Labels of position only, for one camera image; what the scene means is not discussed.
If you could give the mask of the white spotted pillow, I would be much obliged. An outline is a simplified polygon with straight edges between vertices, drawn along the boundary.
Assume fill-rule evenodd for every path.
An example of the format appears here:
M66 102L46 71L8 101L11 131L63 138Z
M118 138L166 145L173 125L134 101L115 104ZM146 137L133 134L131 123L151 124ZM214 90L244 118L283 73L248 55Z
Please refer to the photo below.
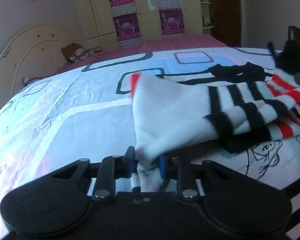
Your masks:
M25 87L27 87L28 85L30 85L30 84L32 84L32 83L34 83L34 82L36 82L36 81L45 79L45 78L47 78L47 77L49 77L49 76L23 77L23 78L21 79L21 82L22 82L22 84L23 84L23 87L25 88Z

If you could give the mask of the cream bed headboard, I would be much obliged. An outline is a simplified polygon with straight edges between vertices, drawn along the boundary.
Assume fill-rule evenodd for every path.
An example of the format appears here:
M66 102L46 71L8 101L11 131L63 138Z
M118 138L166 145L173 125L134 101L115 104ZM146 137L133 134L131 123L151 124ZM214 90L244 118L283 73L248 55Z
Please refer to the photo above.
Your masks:
M77 36L55 25L41 24L19 33L0 54L0 110L22 88L22 78L53 75L66 64L61 49Z

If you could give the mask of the dark wooden chair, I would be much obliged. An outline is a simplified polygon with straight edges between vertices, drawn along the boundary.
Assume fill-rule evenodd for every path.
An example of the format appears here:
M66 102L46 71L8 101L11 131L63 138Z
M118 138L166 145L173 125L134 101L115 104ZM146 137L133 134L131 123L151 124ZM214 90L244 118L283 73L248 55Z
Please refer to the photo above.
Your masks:
M295 40L300 45L300 28L290 25L288 27L288 39Z

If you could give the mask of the lower right purple poster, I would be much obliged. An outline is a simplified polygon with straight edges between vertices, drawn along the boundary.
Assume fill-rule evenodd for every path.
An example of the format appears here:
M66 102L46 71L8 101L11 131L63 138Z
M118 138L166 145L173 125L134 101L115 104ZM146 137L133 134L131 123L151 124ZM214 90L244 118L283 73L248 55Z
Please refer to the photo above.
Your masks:
M181 8L160 9L159 15L163 36L185 33L183 11Z

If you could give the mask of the orange patterned cushion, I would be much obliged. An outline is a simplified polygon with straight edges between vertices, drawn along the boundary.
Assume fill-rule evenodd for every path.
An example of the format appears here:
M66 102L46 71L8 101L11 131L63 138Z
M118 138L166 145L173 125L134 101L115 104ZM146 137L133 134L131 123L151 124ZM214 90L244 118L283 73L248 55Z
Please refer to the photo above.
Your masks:
M74 42L61 48L61 51L67 61L71 63L81 61L92 55L92 52L89 49L85 49L80 44Z

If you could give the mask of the striped knit children's sweater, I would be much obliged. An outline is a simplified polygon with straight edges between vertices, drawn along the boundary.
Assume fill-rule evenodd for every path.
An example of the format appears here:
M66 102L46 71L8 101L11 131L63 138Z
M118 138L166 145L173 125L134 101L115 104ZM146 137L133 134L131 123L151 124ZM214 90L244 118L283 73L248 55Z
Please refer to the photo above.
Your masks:
M288 40L261 66L210 68L219 86L162 75L130 77L138 165L134 239L300 239L300 46ZM199 197L177 196L161 155L186 158Z

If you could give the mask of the cream wardrobe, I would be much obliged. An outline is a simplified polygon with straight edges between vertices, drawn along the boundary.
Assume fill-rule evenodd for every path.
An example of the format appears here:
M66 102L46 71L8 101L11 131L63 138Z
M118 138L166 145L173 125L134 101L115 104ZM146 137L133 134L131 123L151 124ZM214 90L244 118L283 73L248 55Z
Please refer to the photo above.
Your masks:
M119 48L109 0L74 1L84 45L89 49ZM134 1L142 42L203 33L200 0L181 0L185 33L170 36L162 35L157 0Z

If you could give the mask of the lower left purple poster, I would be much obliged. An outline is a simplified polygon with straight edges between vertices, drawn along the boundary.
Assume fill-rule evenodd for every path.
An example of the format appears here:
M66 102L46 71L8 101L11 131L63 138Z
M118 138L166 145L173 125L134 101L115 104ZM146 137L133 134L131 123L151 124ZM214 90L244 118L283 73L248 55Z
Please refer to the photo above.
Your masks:
M142 42L136 13L115 16L113 20L120 48L136 46Z

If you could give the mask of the corner shelf unit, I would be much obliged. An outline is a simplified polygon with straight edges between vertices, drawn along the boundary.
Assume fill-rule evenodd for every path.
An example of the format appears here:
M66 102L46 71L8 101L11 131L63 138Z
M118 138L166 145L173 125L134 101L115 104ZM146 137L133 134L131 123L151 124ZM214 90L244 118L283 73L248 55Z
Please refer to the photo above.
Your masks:
M211 30L214 28L210 20L211 5L212 3L210 2L210 0L200 0L200 6L202 11L203 33L209 35L211 35Z

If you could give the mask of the pink bed sheet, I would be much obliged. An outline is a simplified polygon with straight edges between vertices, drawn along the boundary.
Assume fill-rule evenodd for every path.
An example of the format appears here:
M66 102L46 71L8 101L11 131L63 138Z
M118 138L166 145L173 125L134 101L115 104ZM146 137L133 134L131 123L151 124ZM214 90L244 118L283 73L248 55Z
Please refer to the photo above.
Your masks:
M215 39L209 34L199 34L182 36L176 38L163 38L159 40L150 40L142 42L139 45L117 48L112 50L94 51L89 57L78 61L78 62L68 62L61 66L56 74L61 74L69 70L86 66L92 63L98 63L103 61L108 61L112 59L117 59L121 57L126 57L135 54L157 52L157 51L167 51L167 50L177 50L177 49L193 49L193 48L219 48L226 47L227 45L223 42Z

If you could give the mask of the dark wooden door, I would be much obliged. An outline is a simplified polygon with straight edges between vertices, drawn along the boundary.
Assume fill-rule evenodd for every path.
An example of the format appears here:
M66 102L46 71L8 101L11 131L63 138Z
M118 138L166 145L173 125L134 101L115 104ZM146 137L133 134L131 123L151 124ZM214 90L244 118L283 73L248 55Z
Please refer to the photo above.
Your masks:
M242 37L241 0L209 0L211 35L229 47L239 47Z

